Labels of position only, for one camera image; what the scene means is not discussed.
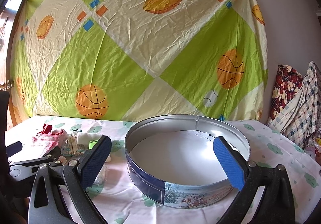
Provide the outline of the pink fluffy towel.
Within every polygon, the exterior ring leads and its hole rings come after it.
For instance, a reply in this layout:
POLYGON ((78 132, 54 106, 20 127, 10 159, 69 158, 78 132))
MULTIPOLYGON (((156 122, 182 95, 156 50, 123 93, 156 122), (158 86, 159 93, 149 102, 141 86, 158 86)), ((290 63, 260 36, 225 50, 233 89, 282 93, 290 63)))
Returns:
POLYGON ((46 133, 44 131, 37 133, 36 136, 32 137, 32 141, 34 145, 51 149, 52 147, 59 146, 60 148, 65 143, 68 134, 63 129, 56 129, 50 133, 46 133))

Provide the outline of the green tissue pack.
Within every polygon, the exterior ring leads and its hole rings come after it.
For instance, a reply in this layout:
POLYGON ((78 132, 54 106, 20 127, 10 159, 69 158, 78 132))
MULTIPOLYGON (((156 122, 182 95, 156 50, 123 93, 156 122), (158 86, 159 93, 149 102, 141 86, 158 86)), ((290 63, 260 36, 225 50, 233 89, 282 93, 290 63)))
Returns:
POLYGON ((91 150, 96 144, 97 144, 98 140, 93 140, 89 142, 89 146, 88 149, 91 150))

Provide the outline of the red fabric pouch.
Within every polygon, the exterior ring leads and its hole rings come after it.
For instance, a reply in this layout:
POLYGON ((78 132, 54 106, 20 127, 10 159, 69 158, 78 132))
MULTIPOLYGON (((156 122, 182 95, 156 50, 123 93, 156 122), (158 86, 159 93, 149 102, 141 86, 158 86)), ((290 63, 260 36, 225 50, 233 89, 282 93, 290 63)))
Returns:
POLYGON ((50 124, 44 124, 43 125, 43 129, 42 129, 42 131, 40 131, 40 132, 38 132, 37 134, 36 134, 36 136, 46 136, 46 137, 48 137, 48 136, 51 136, 52 135, 52 129, 53 129, 53 126, 52 125, 50 125, 50 124))

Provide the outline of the pack of toothpicks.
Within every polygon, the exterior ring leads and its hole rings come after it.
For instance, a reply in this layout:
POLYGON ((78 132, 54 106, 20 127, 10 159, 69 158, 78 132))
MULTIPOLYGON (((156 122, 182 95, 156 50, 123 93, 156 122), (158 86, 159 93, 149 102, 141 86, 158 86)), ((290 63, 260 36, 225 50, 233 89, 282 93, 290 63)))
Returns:
POLYGON ((68 135, 64 145, 61 148, 61 154, 63 156, 80 157, 88 149, 87 146, 79 145, 77 143, 77 134, 78 132, 71 132, 68 135))

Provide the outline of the white rolled gauze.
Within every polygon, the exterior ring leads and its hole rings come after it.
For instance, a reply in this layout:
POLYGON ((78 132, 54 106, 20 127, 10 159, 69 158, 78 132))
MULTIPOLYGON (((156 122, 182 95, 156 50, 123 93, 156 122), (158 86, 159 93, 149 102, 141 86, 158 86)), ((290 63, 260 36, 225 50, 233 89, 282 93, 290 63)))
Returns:
POLYGON ((86 133, 86 132, 77 132, 76 134, 76 142, 77 142, 77 147, 82 150, 88 150, 89 142, 93 140, 98 140, 102 134, 97 134, 97 133, 86 133))

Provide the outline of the blue white plaid fabric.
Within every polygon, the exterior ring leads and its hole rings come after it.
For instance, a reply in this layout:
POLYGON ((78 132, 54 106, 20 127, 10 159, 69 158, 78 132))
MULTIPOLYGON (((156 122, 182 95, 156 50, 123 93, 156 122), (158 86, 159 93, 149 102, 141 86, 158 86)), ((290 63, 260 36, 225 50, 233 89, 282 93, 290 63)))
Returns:
POLYGON ((314 61, 309 63, 298 93, 274 120, 268 119, 268 126, 301 149, 320 136, 320 69, 314 61))

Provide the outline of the round metal cookie tin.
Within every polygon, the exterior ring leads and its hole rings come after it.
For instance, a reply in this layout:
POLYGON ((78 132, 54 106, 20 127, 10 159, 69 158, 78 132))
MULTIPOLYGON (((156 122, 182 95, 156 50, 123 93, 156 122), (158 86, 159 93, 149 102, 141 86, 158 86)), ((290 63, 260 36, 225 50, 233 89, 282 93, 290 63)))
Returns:
POLYGON ((193 209, 220 201, 233 189, 213 151, 220 136, 249 159, 243 133, 216 119, 164 115, 136 123, 124 142, 131 181, 146 197, 168 207, 193 209))

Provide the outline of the red plaid bear fabric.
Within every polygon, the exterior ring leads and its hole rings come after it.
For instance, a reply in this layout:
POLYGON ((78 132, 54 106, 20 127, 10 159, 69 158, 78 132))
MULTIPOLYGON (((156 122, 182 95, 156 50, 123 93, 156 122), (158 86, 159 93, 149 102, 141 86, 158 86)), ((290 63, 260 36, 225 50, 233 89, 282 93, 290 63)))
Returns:
POLYGON ((279 65, 272 91, 269 121, 274 120, 295 97, 303 84, 303 76, 289 65, 279 65))

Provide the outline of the green cream basketball sheet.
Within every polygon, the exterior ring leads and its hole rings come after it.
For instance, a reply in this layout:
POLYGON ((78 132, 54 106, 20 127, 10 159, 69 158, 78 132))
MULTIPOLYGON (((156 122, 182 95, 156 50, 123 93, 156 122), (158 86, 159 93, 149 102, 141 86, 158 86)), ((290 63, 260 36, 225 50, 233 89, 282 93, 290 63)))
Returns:
POLYGON ((18 122, 261 117, 268 50, 256 0, 27 0, 18 25, 18 122))

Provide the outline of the brown wooden door frame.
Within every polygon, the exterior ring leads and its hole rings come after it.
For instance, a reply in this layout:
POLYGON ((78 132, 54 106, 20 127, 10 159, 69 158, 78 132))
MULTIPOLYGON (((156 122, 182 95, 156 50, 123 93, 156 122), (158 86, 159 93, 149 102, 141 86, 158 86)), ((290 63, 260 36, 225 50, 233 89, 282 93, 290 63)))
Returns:
POLYGON ((15 85, 10 72, 14 37, 19 30, 18 20, 26 0, 7 0, 1 10, 1 91, 13 94, 15 85))

